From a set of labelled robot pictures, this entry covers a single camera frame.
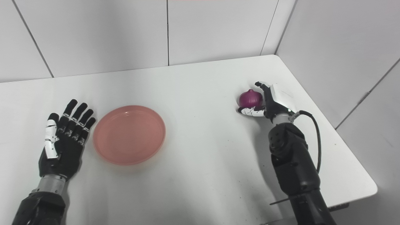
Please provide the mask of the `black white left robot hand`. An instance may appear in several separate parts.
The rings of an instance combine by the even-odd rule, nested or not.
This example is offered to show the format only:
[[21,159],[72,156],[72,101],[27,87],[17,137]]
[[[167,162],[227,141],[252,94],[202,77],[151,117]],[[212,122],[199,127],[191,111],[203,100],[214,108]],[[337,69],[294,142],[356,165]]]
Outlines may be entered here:
[[86,103],[72,99],[63,114],[51,113],[45,127],[39,176],[58,175],[68,181],[80,168],[81,157],[96,119]]

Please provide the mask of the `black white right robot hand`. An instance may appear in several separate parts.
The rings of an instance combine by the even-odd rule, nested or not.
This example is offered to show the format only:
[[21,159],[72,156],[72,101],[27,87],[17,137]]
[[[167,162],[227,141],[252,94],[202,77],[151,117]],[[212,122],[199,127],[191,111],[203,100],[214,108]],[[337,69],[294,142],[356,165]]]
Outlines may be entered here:
[[293,96],[289,91],[283,91],[277,83],[268,85],[260,81],[255,86],[263,91],[263,102],[259,106],[239,107],[237,112],[246,116],[265,117],[273,121],[278,115],[291,117],[296,113]]

